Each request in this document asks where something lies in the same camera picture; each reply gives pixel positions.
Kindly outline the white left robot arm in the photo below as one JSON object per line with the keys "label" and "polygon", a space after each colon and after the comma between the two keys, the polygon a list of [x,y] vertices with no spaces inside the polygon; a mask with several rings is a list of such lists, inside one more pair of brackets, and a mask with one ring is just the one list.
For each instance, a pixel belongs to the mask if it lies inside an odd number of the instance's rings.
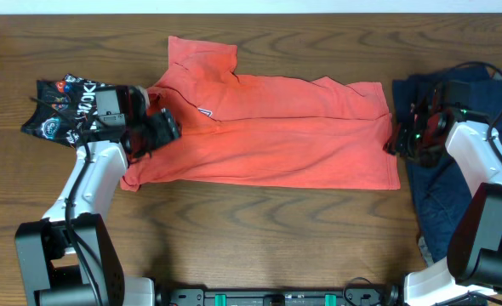
{"label": "white left robot arm", "polygon": [[56,102],[47,106],[76,135],[77,153],[66,185],[35,222],[23,223],[14,244],[26,302],[30,305],[154,305],[155,283],[126,276],[104,218],[130,164],[178,139],[167,109],[149,115],[142,87],[86,84],[93,110],[78,126]]}

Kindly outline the navy blue garment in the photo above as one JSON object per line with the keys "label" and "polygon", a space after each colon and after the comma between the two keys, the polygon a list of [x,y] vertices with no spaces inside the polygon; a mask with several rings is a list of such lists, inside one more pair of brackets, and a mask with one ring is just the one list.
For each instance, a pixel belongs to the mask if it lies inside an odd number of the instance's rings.
{"label": "navy blue garment", "polygon": [[[393,81],[396,119],[410,122],[410,106],[416,105],[427,95],[431,85],[440,80],[468,82],[471,95],[465,106],[470,110],[485,113],[491,119],[501,112],[502,76],[475,65]],[[502,144],[502,117],[496,129]],[[451,237],[471,203],[471,193],[451,156],[444,156],[435,167],[421,167],[408,161],[406,168],[420,235],[424,236],[431,256],[437,262],[447,255]]]}

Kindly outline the orange t-shirt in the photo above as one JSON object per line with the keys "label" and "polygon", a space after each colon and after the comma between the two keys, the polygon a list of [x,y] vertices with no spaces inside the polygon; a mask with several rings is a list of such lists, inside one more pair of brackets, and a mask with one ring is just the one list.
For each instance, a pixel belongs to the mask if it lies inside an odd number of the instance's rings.
{"label": "orange t-shirt", "polygon": [[181,136],[134,162],[120,185],[175,180],[313,189],[397,190],[385,152],[391,113],[378,82],[238,75],[237,47],[168,40],[149,113],[172,112]]}

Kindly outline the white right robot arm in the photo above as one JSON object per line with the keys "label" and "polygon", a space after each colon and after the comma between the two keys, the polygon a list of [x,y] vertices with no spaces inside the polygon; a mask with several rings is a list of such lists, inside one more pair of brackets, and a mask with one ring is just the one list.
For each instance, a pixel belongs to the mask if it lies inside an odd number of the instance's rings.
{"label": "white right robot arm", "polygon": [[406,305],[453,305],[502,294],[502,144],[488,115],[466,107],[470,95],[466,82],[437,84],[384,146],[427,167],[451,156],[472,195],[447,256],[405,277]]}

